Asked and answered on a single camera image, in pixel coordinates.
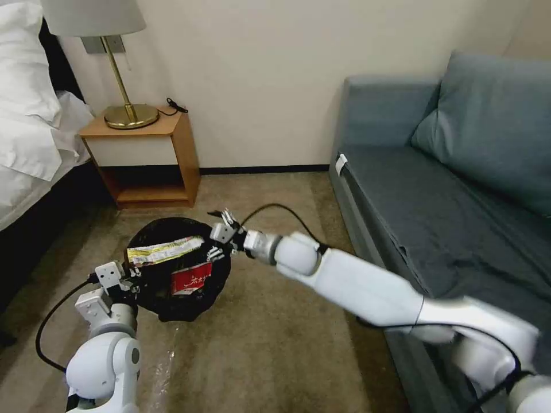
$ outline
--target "wooden nightstand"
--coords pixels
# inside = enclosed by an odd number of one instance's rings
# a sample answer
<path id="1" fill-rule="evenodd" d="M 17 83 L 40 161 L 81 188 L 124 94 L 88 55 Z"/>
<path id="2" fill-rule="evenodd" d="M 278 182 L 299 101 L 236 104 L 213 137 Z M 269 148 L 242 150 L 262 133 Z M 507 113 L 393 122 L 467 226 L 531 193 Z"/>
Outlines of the wooden nightstand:
<path id="1" fill-rule="evenodd" d="M 133 130 L 111 129 L 101 114 L 79 134 L 118 208 L 194 205 L 200 176 L 187 114 Z"/>

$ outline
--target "sofa seat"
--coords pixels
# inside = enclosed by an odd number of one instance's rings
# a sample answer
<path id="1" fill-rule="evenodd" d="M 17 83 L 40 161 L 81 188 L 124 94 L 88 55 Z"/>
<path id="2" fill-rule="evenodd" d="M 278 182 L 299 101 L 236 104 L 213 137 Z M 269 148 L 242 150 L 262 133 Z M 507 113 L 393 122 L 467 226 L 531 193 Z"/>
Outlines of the sofa seat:
<path id="1" fill-rule="evenodd" d="M 534 364 L 551 375 L 551 220 L 410 146 L 339 152 L 373 238 L 390 240 L 387 256 L 402 260 L 414 287 L 433 298 L 469 295 L 531 322 L 542 331 Z"/>

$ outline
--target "carpet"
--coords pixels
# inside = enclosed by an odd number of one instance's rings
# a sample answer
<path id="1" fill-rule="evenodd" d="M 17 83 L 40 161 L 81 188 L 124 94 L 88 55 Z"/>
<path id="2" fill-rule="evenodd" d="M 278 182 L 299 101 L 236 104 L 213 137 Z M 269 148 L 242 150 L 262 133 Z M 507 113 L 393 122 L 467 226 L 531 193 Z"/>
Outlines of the carpet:
<path id="1" fill-rule="evenodd" d="M 351 252 L 327 173 L 203 177 L 193 209 L 116 211 L 90 205 L 67 226 L 17 294 L 0 323 L 18 337 L 0 350 L 2 411 L 64 411 L 62 374 L 38 359 L 34 335 L 48 310 L 94 267 L 121 259 L 148 222 L 185 216 L 212 224 L 213 209 L 243 219 L 256 207 L 293 208 L 327 243 Z M 285 211 L 269 209 L 249 228 L 300 230 Z M 46 327 L 43 350 L 65 364 L 87 338 L 74 297 Z M 245 255 L 213 307 L 193 323 L 138 315 L 141 412 L 404 412 L 407 403 L 381 332 Z"/>

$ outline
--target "bed frame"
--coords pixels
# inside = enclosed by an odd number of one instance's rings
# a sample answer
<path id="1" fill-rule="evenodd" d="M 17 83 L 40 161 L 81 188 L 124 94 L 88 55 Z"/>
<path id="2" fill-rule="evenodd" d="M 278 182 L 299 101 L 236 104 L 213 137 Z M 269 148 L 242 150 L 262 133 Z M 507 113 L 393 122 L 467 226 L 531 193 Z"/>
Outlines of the bed frame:
<path id="1" fill-rule="evenodd" d="M 40 31 L 50 78 L 54 90 L 66 90 L 83 99 L 75 75 L 57 40 L 50 34 L 44 21 Z M 29 275 L 42 255 L 55 241 L 75 211 L 85 203 L 108 202 L 101 179 L 88 162 L 73 168 L 60 179 L 44 197 L 35 203 L 16 222 L 0 232 L 3 259 L 2 286 L 0 287 L 0 314 L 4 312 L 17 291 L 29 280 Z M 20 252 L 25 244 L 25 255 Z M 0 331 L 0 345 L 13 342 L 14 338 Z"/>

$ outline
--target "black cable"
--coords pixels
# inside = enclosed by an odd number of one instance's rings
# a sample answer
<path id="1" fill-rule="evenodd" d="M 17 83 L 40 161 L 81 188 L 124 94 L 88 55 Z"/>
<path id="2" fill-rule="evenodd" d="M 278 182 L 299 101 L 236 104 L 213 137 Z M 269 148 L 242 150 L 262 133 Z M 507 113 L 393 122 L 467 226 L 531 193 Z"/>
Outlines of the black cable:
<path id="1" fill-rule="evenodd" d="M 268 208 L 281 208 L 281 209 L 284 209 L 288 212 L 290 212 L 297 220 L 298 222 L 300 222 L 302 224 L 302 227 L 306 230 L 306 232 L 308 233 L 308 235 L 310 236 L 310 238 L 312 238 L 315 242 L 317 242 L 318 244 L 321 244 L 321 242 L 317 239 L 317 237 L 312 233 L 312 231 L 310 231 L 310 228 L 308 228 L 308 226 L 304 223 L 304 221 L 301 219 L 300 216 L 298 216 L 298 214 L 293 211 L 292 209 L 290 209 L 288 206 L 286 207 L 285 205 L 283 204 L 278 204 L 277 202 L 274 202 L 272 204 L 266 204 L 266 205 L 263 205 L 261 206 L 260 208 L 257 208 L 255 209 L 254 211 L 252 211 L 244 220 L 243 222 L 241 223 L 241 225 L 245 225 L 247 223 L 247 221 L 249 221 L 252 217 L 254 217 L 257 213 L 259 213 L 260 211 L 264 211 L 265 209 L 268 209 Z"/>
<path id="2" fill-rule="evenodd" d="M 55 369 L 59 370 L 62 373 L 65 373 L 67 371 L 67 369 L 65 367 L 63 367 L 62 365 L 59 365 L 55 361 L 52 361 L 49 358 L 47 358 L 46 355 L 44 355 L 44 353 L 42 352 L 42 349 L 40 347 L 40 338 L 42 337 L 42 331 L 44 330 L 44 327 L 46 327 L 46 323 L 48 322 L 48 320 L 50 320 L 50 317 L 53 316 L 53 313 L 56 312 L 56 310 L 61 306 L 61 304 L 63 304 L 65 301 L 67 301 L 69 299 L 69 297 L 71 297 L 78 290 L 80 290 L 81 288 L 86 287 L 86 285 L 92 284 L 92 283 L 93 283 L 92 277 L 89 277 L 86 281 L 84 281 L 83 283 L 77 285 L 75 288 L 73 288 L 71 291 L 69 291 L 61 300 L 59 300 L 59 302 L 57 304 L 54 305 L 54 307 L 52 307 L 52 309 L 49 311 L 49 313 L 46 315 L 46 317 L 44 318 L 44 320 L 40 324 L 40 327 L 38 327 L 38 331 L 36 332 L 36 339 L 34 341 L 34 347 L 36 348 L 36 353 L 38 354 L 40 359 L 42 359 L 43 362 L 45 362 L 46 364 L 49 364 L 50 366 L 54 367 Z"/>
<path id="3" fill-rule="evenodd" d="M 171 108 L 174 108 L 174 113 L 171 113 L 171 114 L 168 114 L 166 112 L 163 112 L 162 110 L 159 109 L 159 112 L 162 113 L 163 115 L 166 115 L 166 116 L 174 116 L 176 115 L 178 112 L 182 112 L 182 113 L 188 113 L 189 111 L 184 107 L 178 105 L 174 100 L 172 100 L 171 98 L 166 98 L 166 102 L 168 103 L 168 106 L 170 106 Z"/>
<path id="4" fill-rule="evenodd" d="M 166 116 L 174 116 L 174 115 L 176 115 L 176 114 L 179 112 L 179 110 L 175 110 L 174 113 L 171 113 L 171 114 L 168 114 L 168 113 L 166 113 L 166 112 L 163 112 L 163 111 L 160 110 L 160 109 L 159 109 L 159 112 L 162 113 L 163 115 L 166 115 Z"/>
<path id="5" fill-rule="evenodd" d="M 441 326 L 441 327 L 459 327 L 459 328 L 465 328 L 469 330 L 476 331 L 478 333 L 481 333 L 487 337 L 493 338 L 495 341 L 500 343 L 503 347 L 507 349 L 507 351 L 511 354 L 513 357 L 513 360 L 515 362 L 515 367 L 513 371 L 511 371 L 507 377 L 505 377 L 504 380 L 502 380 L 500 383 L 498 383 L 496 386 L 494 386 L 492 389 L 485 392 L 481 397 L 477 398 L 476 402 L 467 410 L 467 413 L 474 413 L 476 411 L 481 411 L 482 405 L 484 405 L 486 402 L 490 401 L 494 397 L 496 397 L 497 394 L 499 394 L 501 391 L 506 390 L 507 392 L 511 391 L 513 386 L 518 383 L 520 380 L 522 380 L 524 377 L 528 375 L 532 375 L 532 372 L 524 371 L 522 370 L 521 361 L 518 358 L 517 354 L 513 351 L 513 349 L 508 346 L 503 340 L 500 338 L 495 337 L 493 334 L 488 333 L 484 330 L 478 329 L 473 326 L 468 325 L 461 325 L 461 324 L 449 324 L 449 323 L 418 323 L 418 324 L 401 324 L 401 325 L 390 325 L 390 326 L 375 326 L 372 324 L 369 324 L 365 320 L 361 319 L 360 317 L 356 317 L 356 320 L 363 326 L 380 329 L 380 330 L 388 330 L 388 329 L 399 329 L 399 328 L 415 328 L 415 327 L 423 327 L 423 326 Z"/>

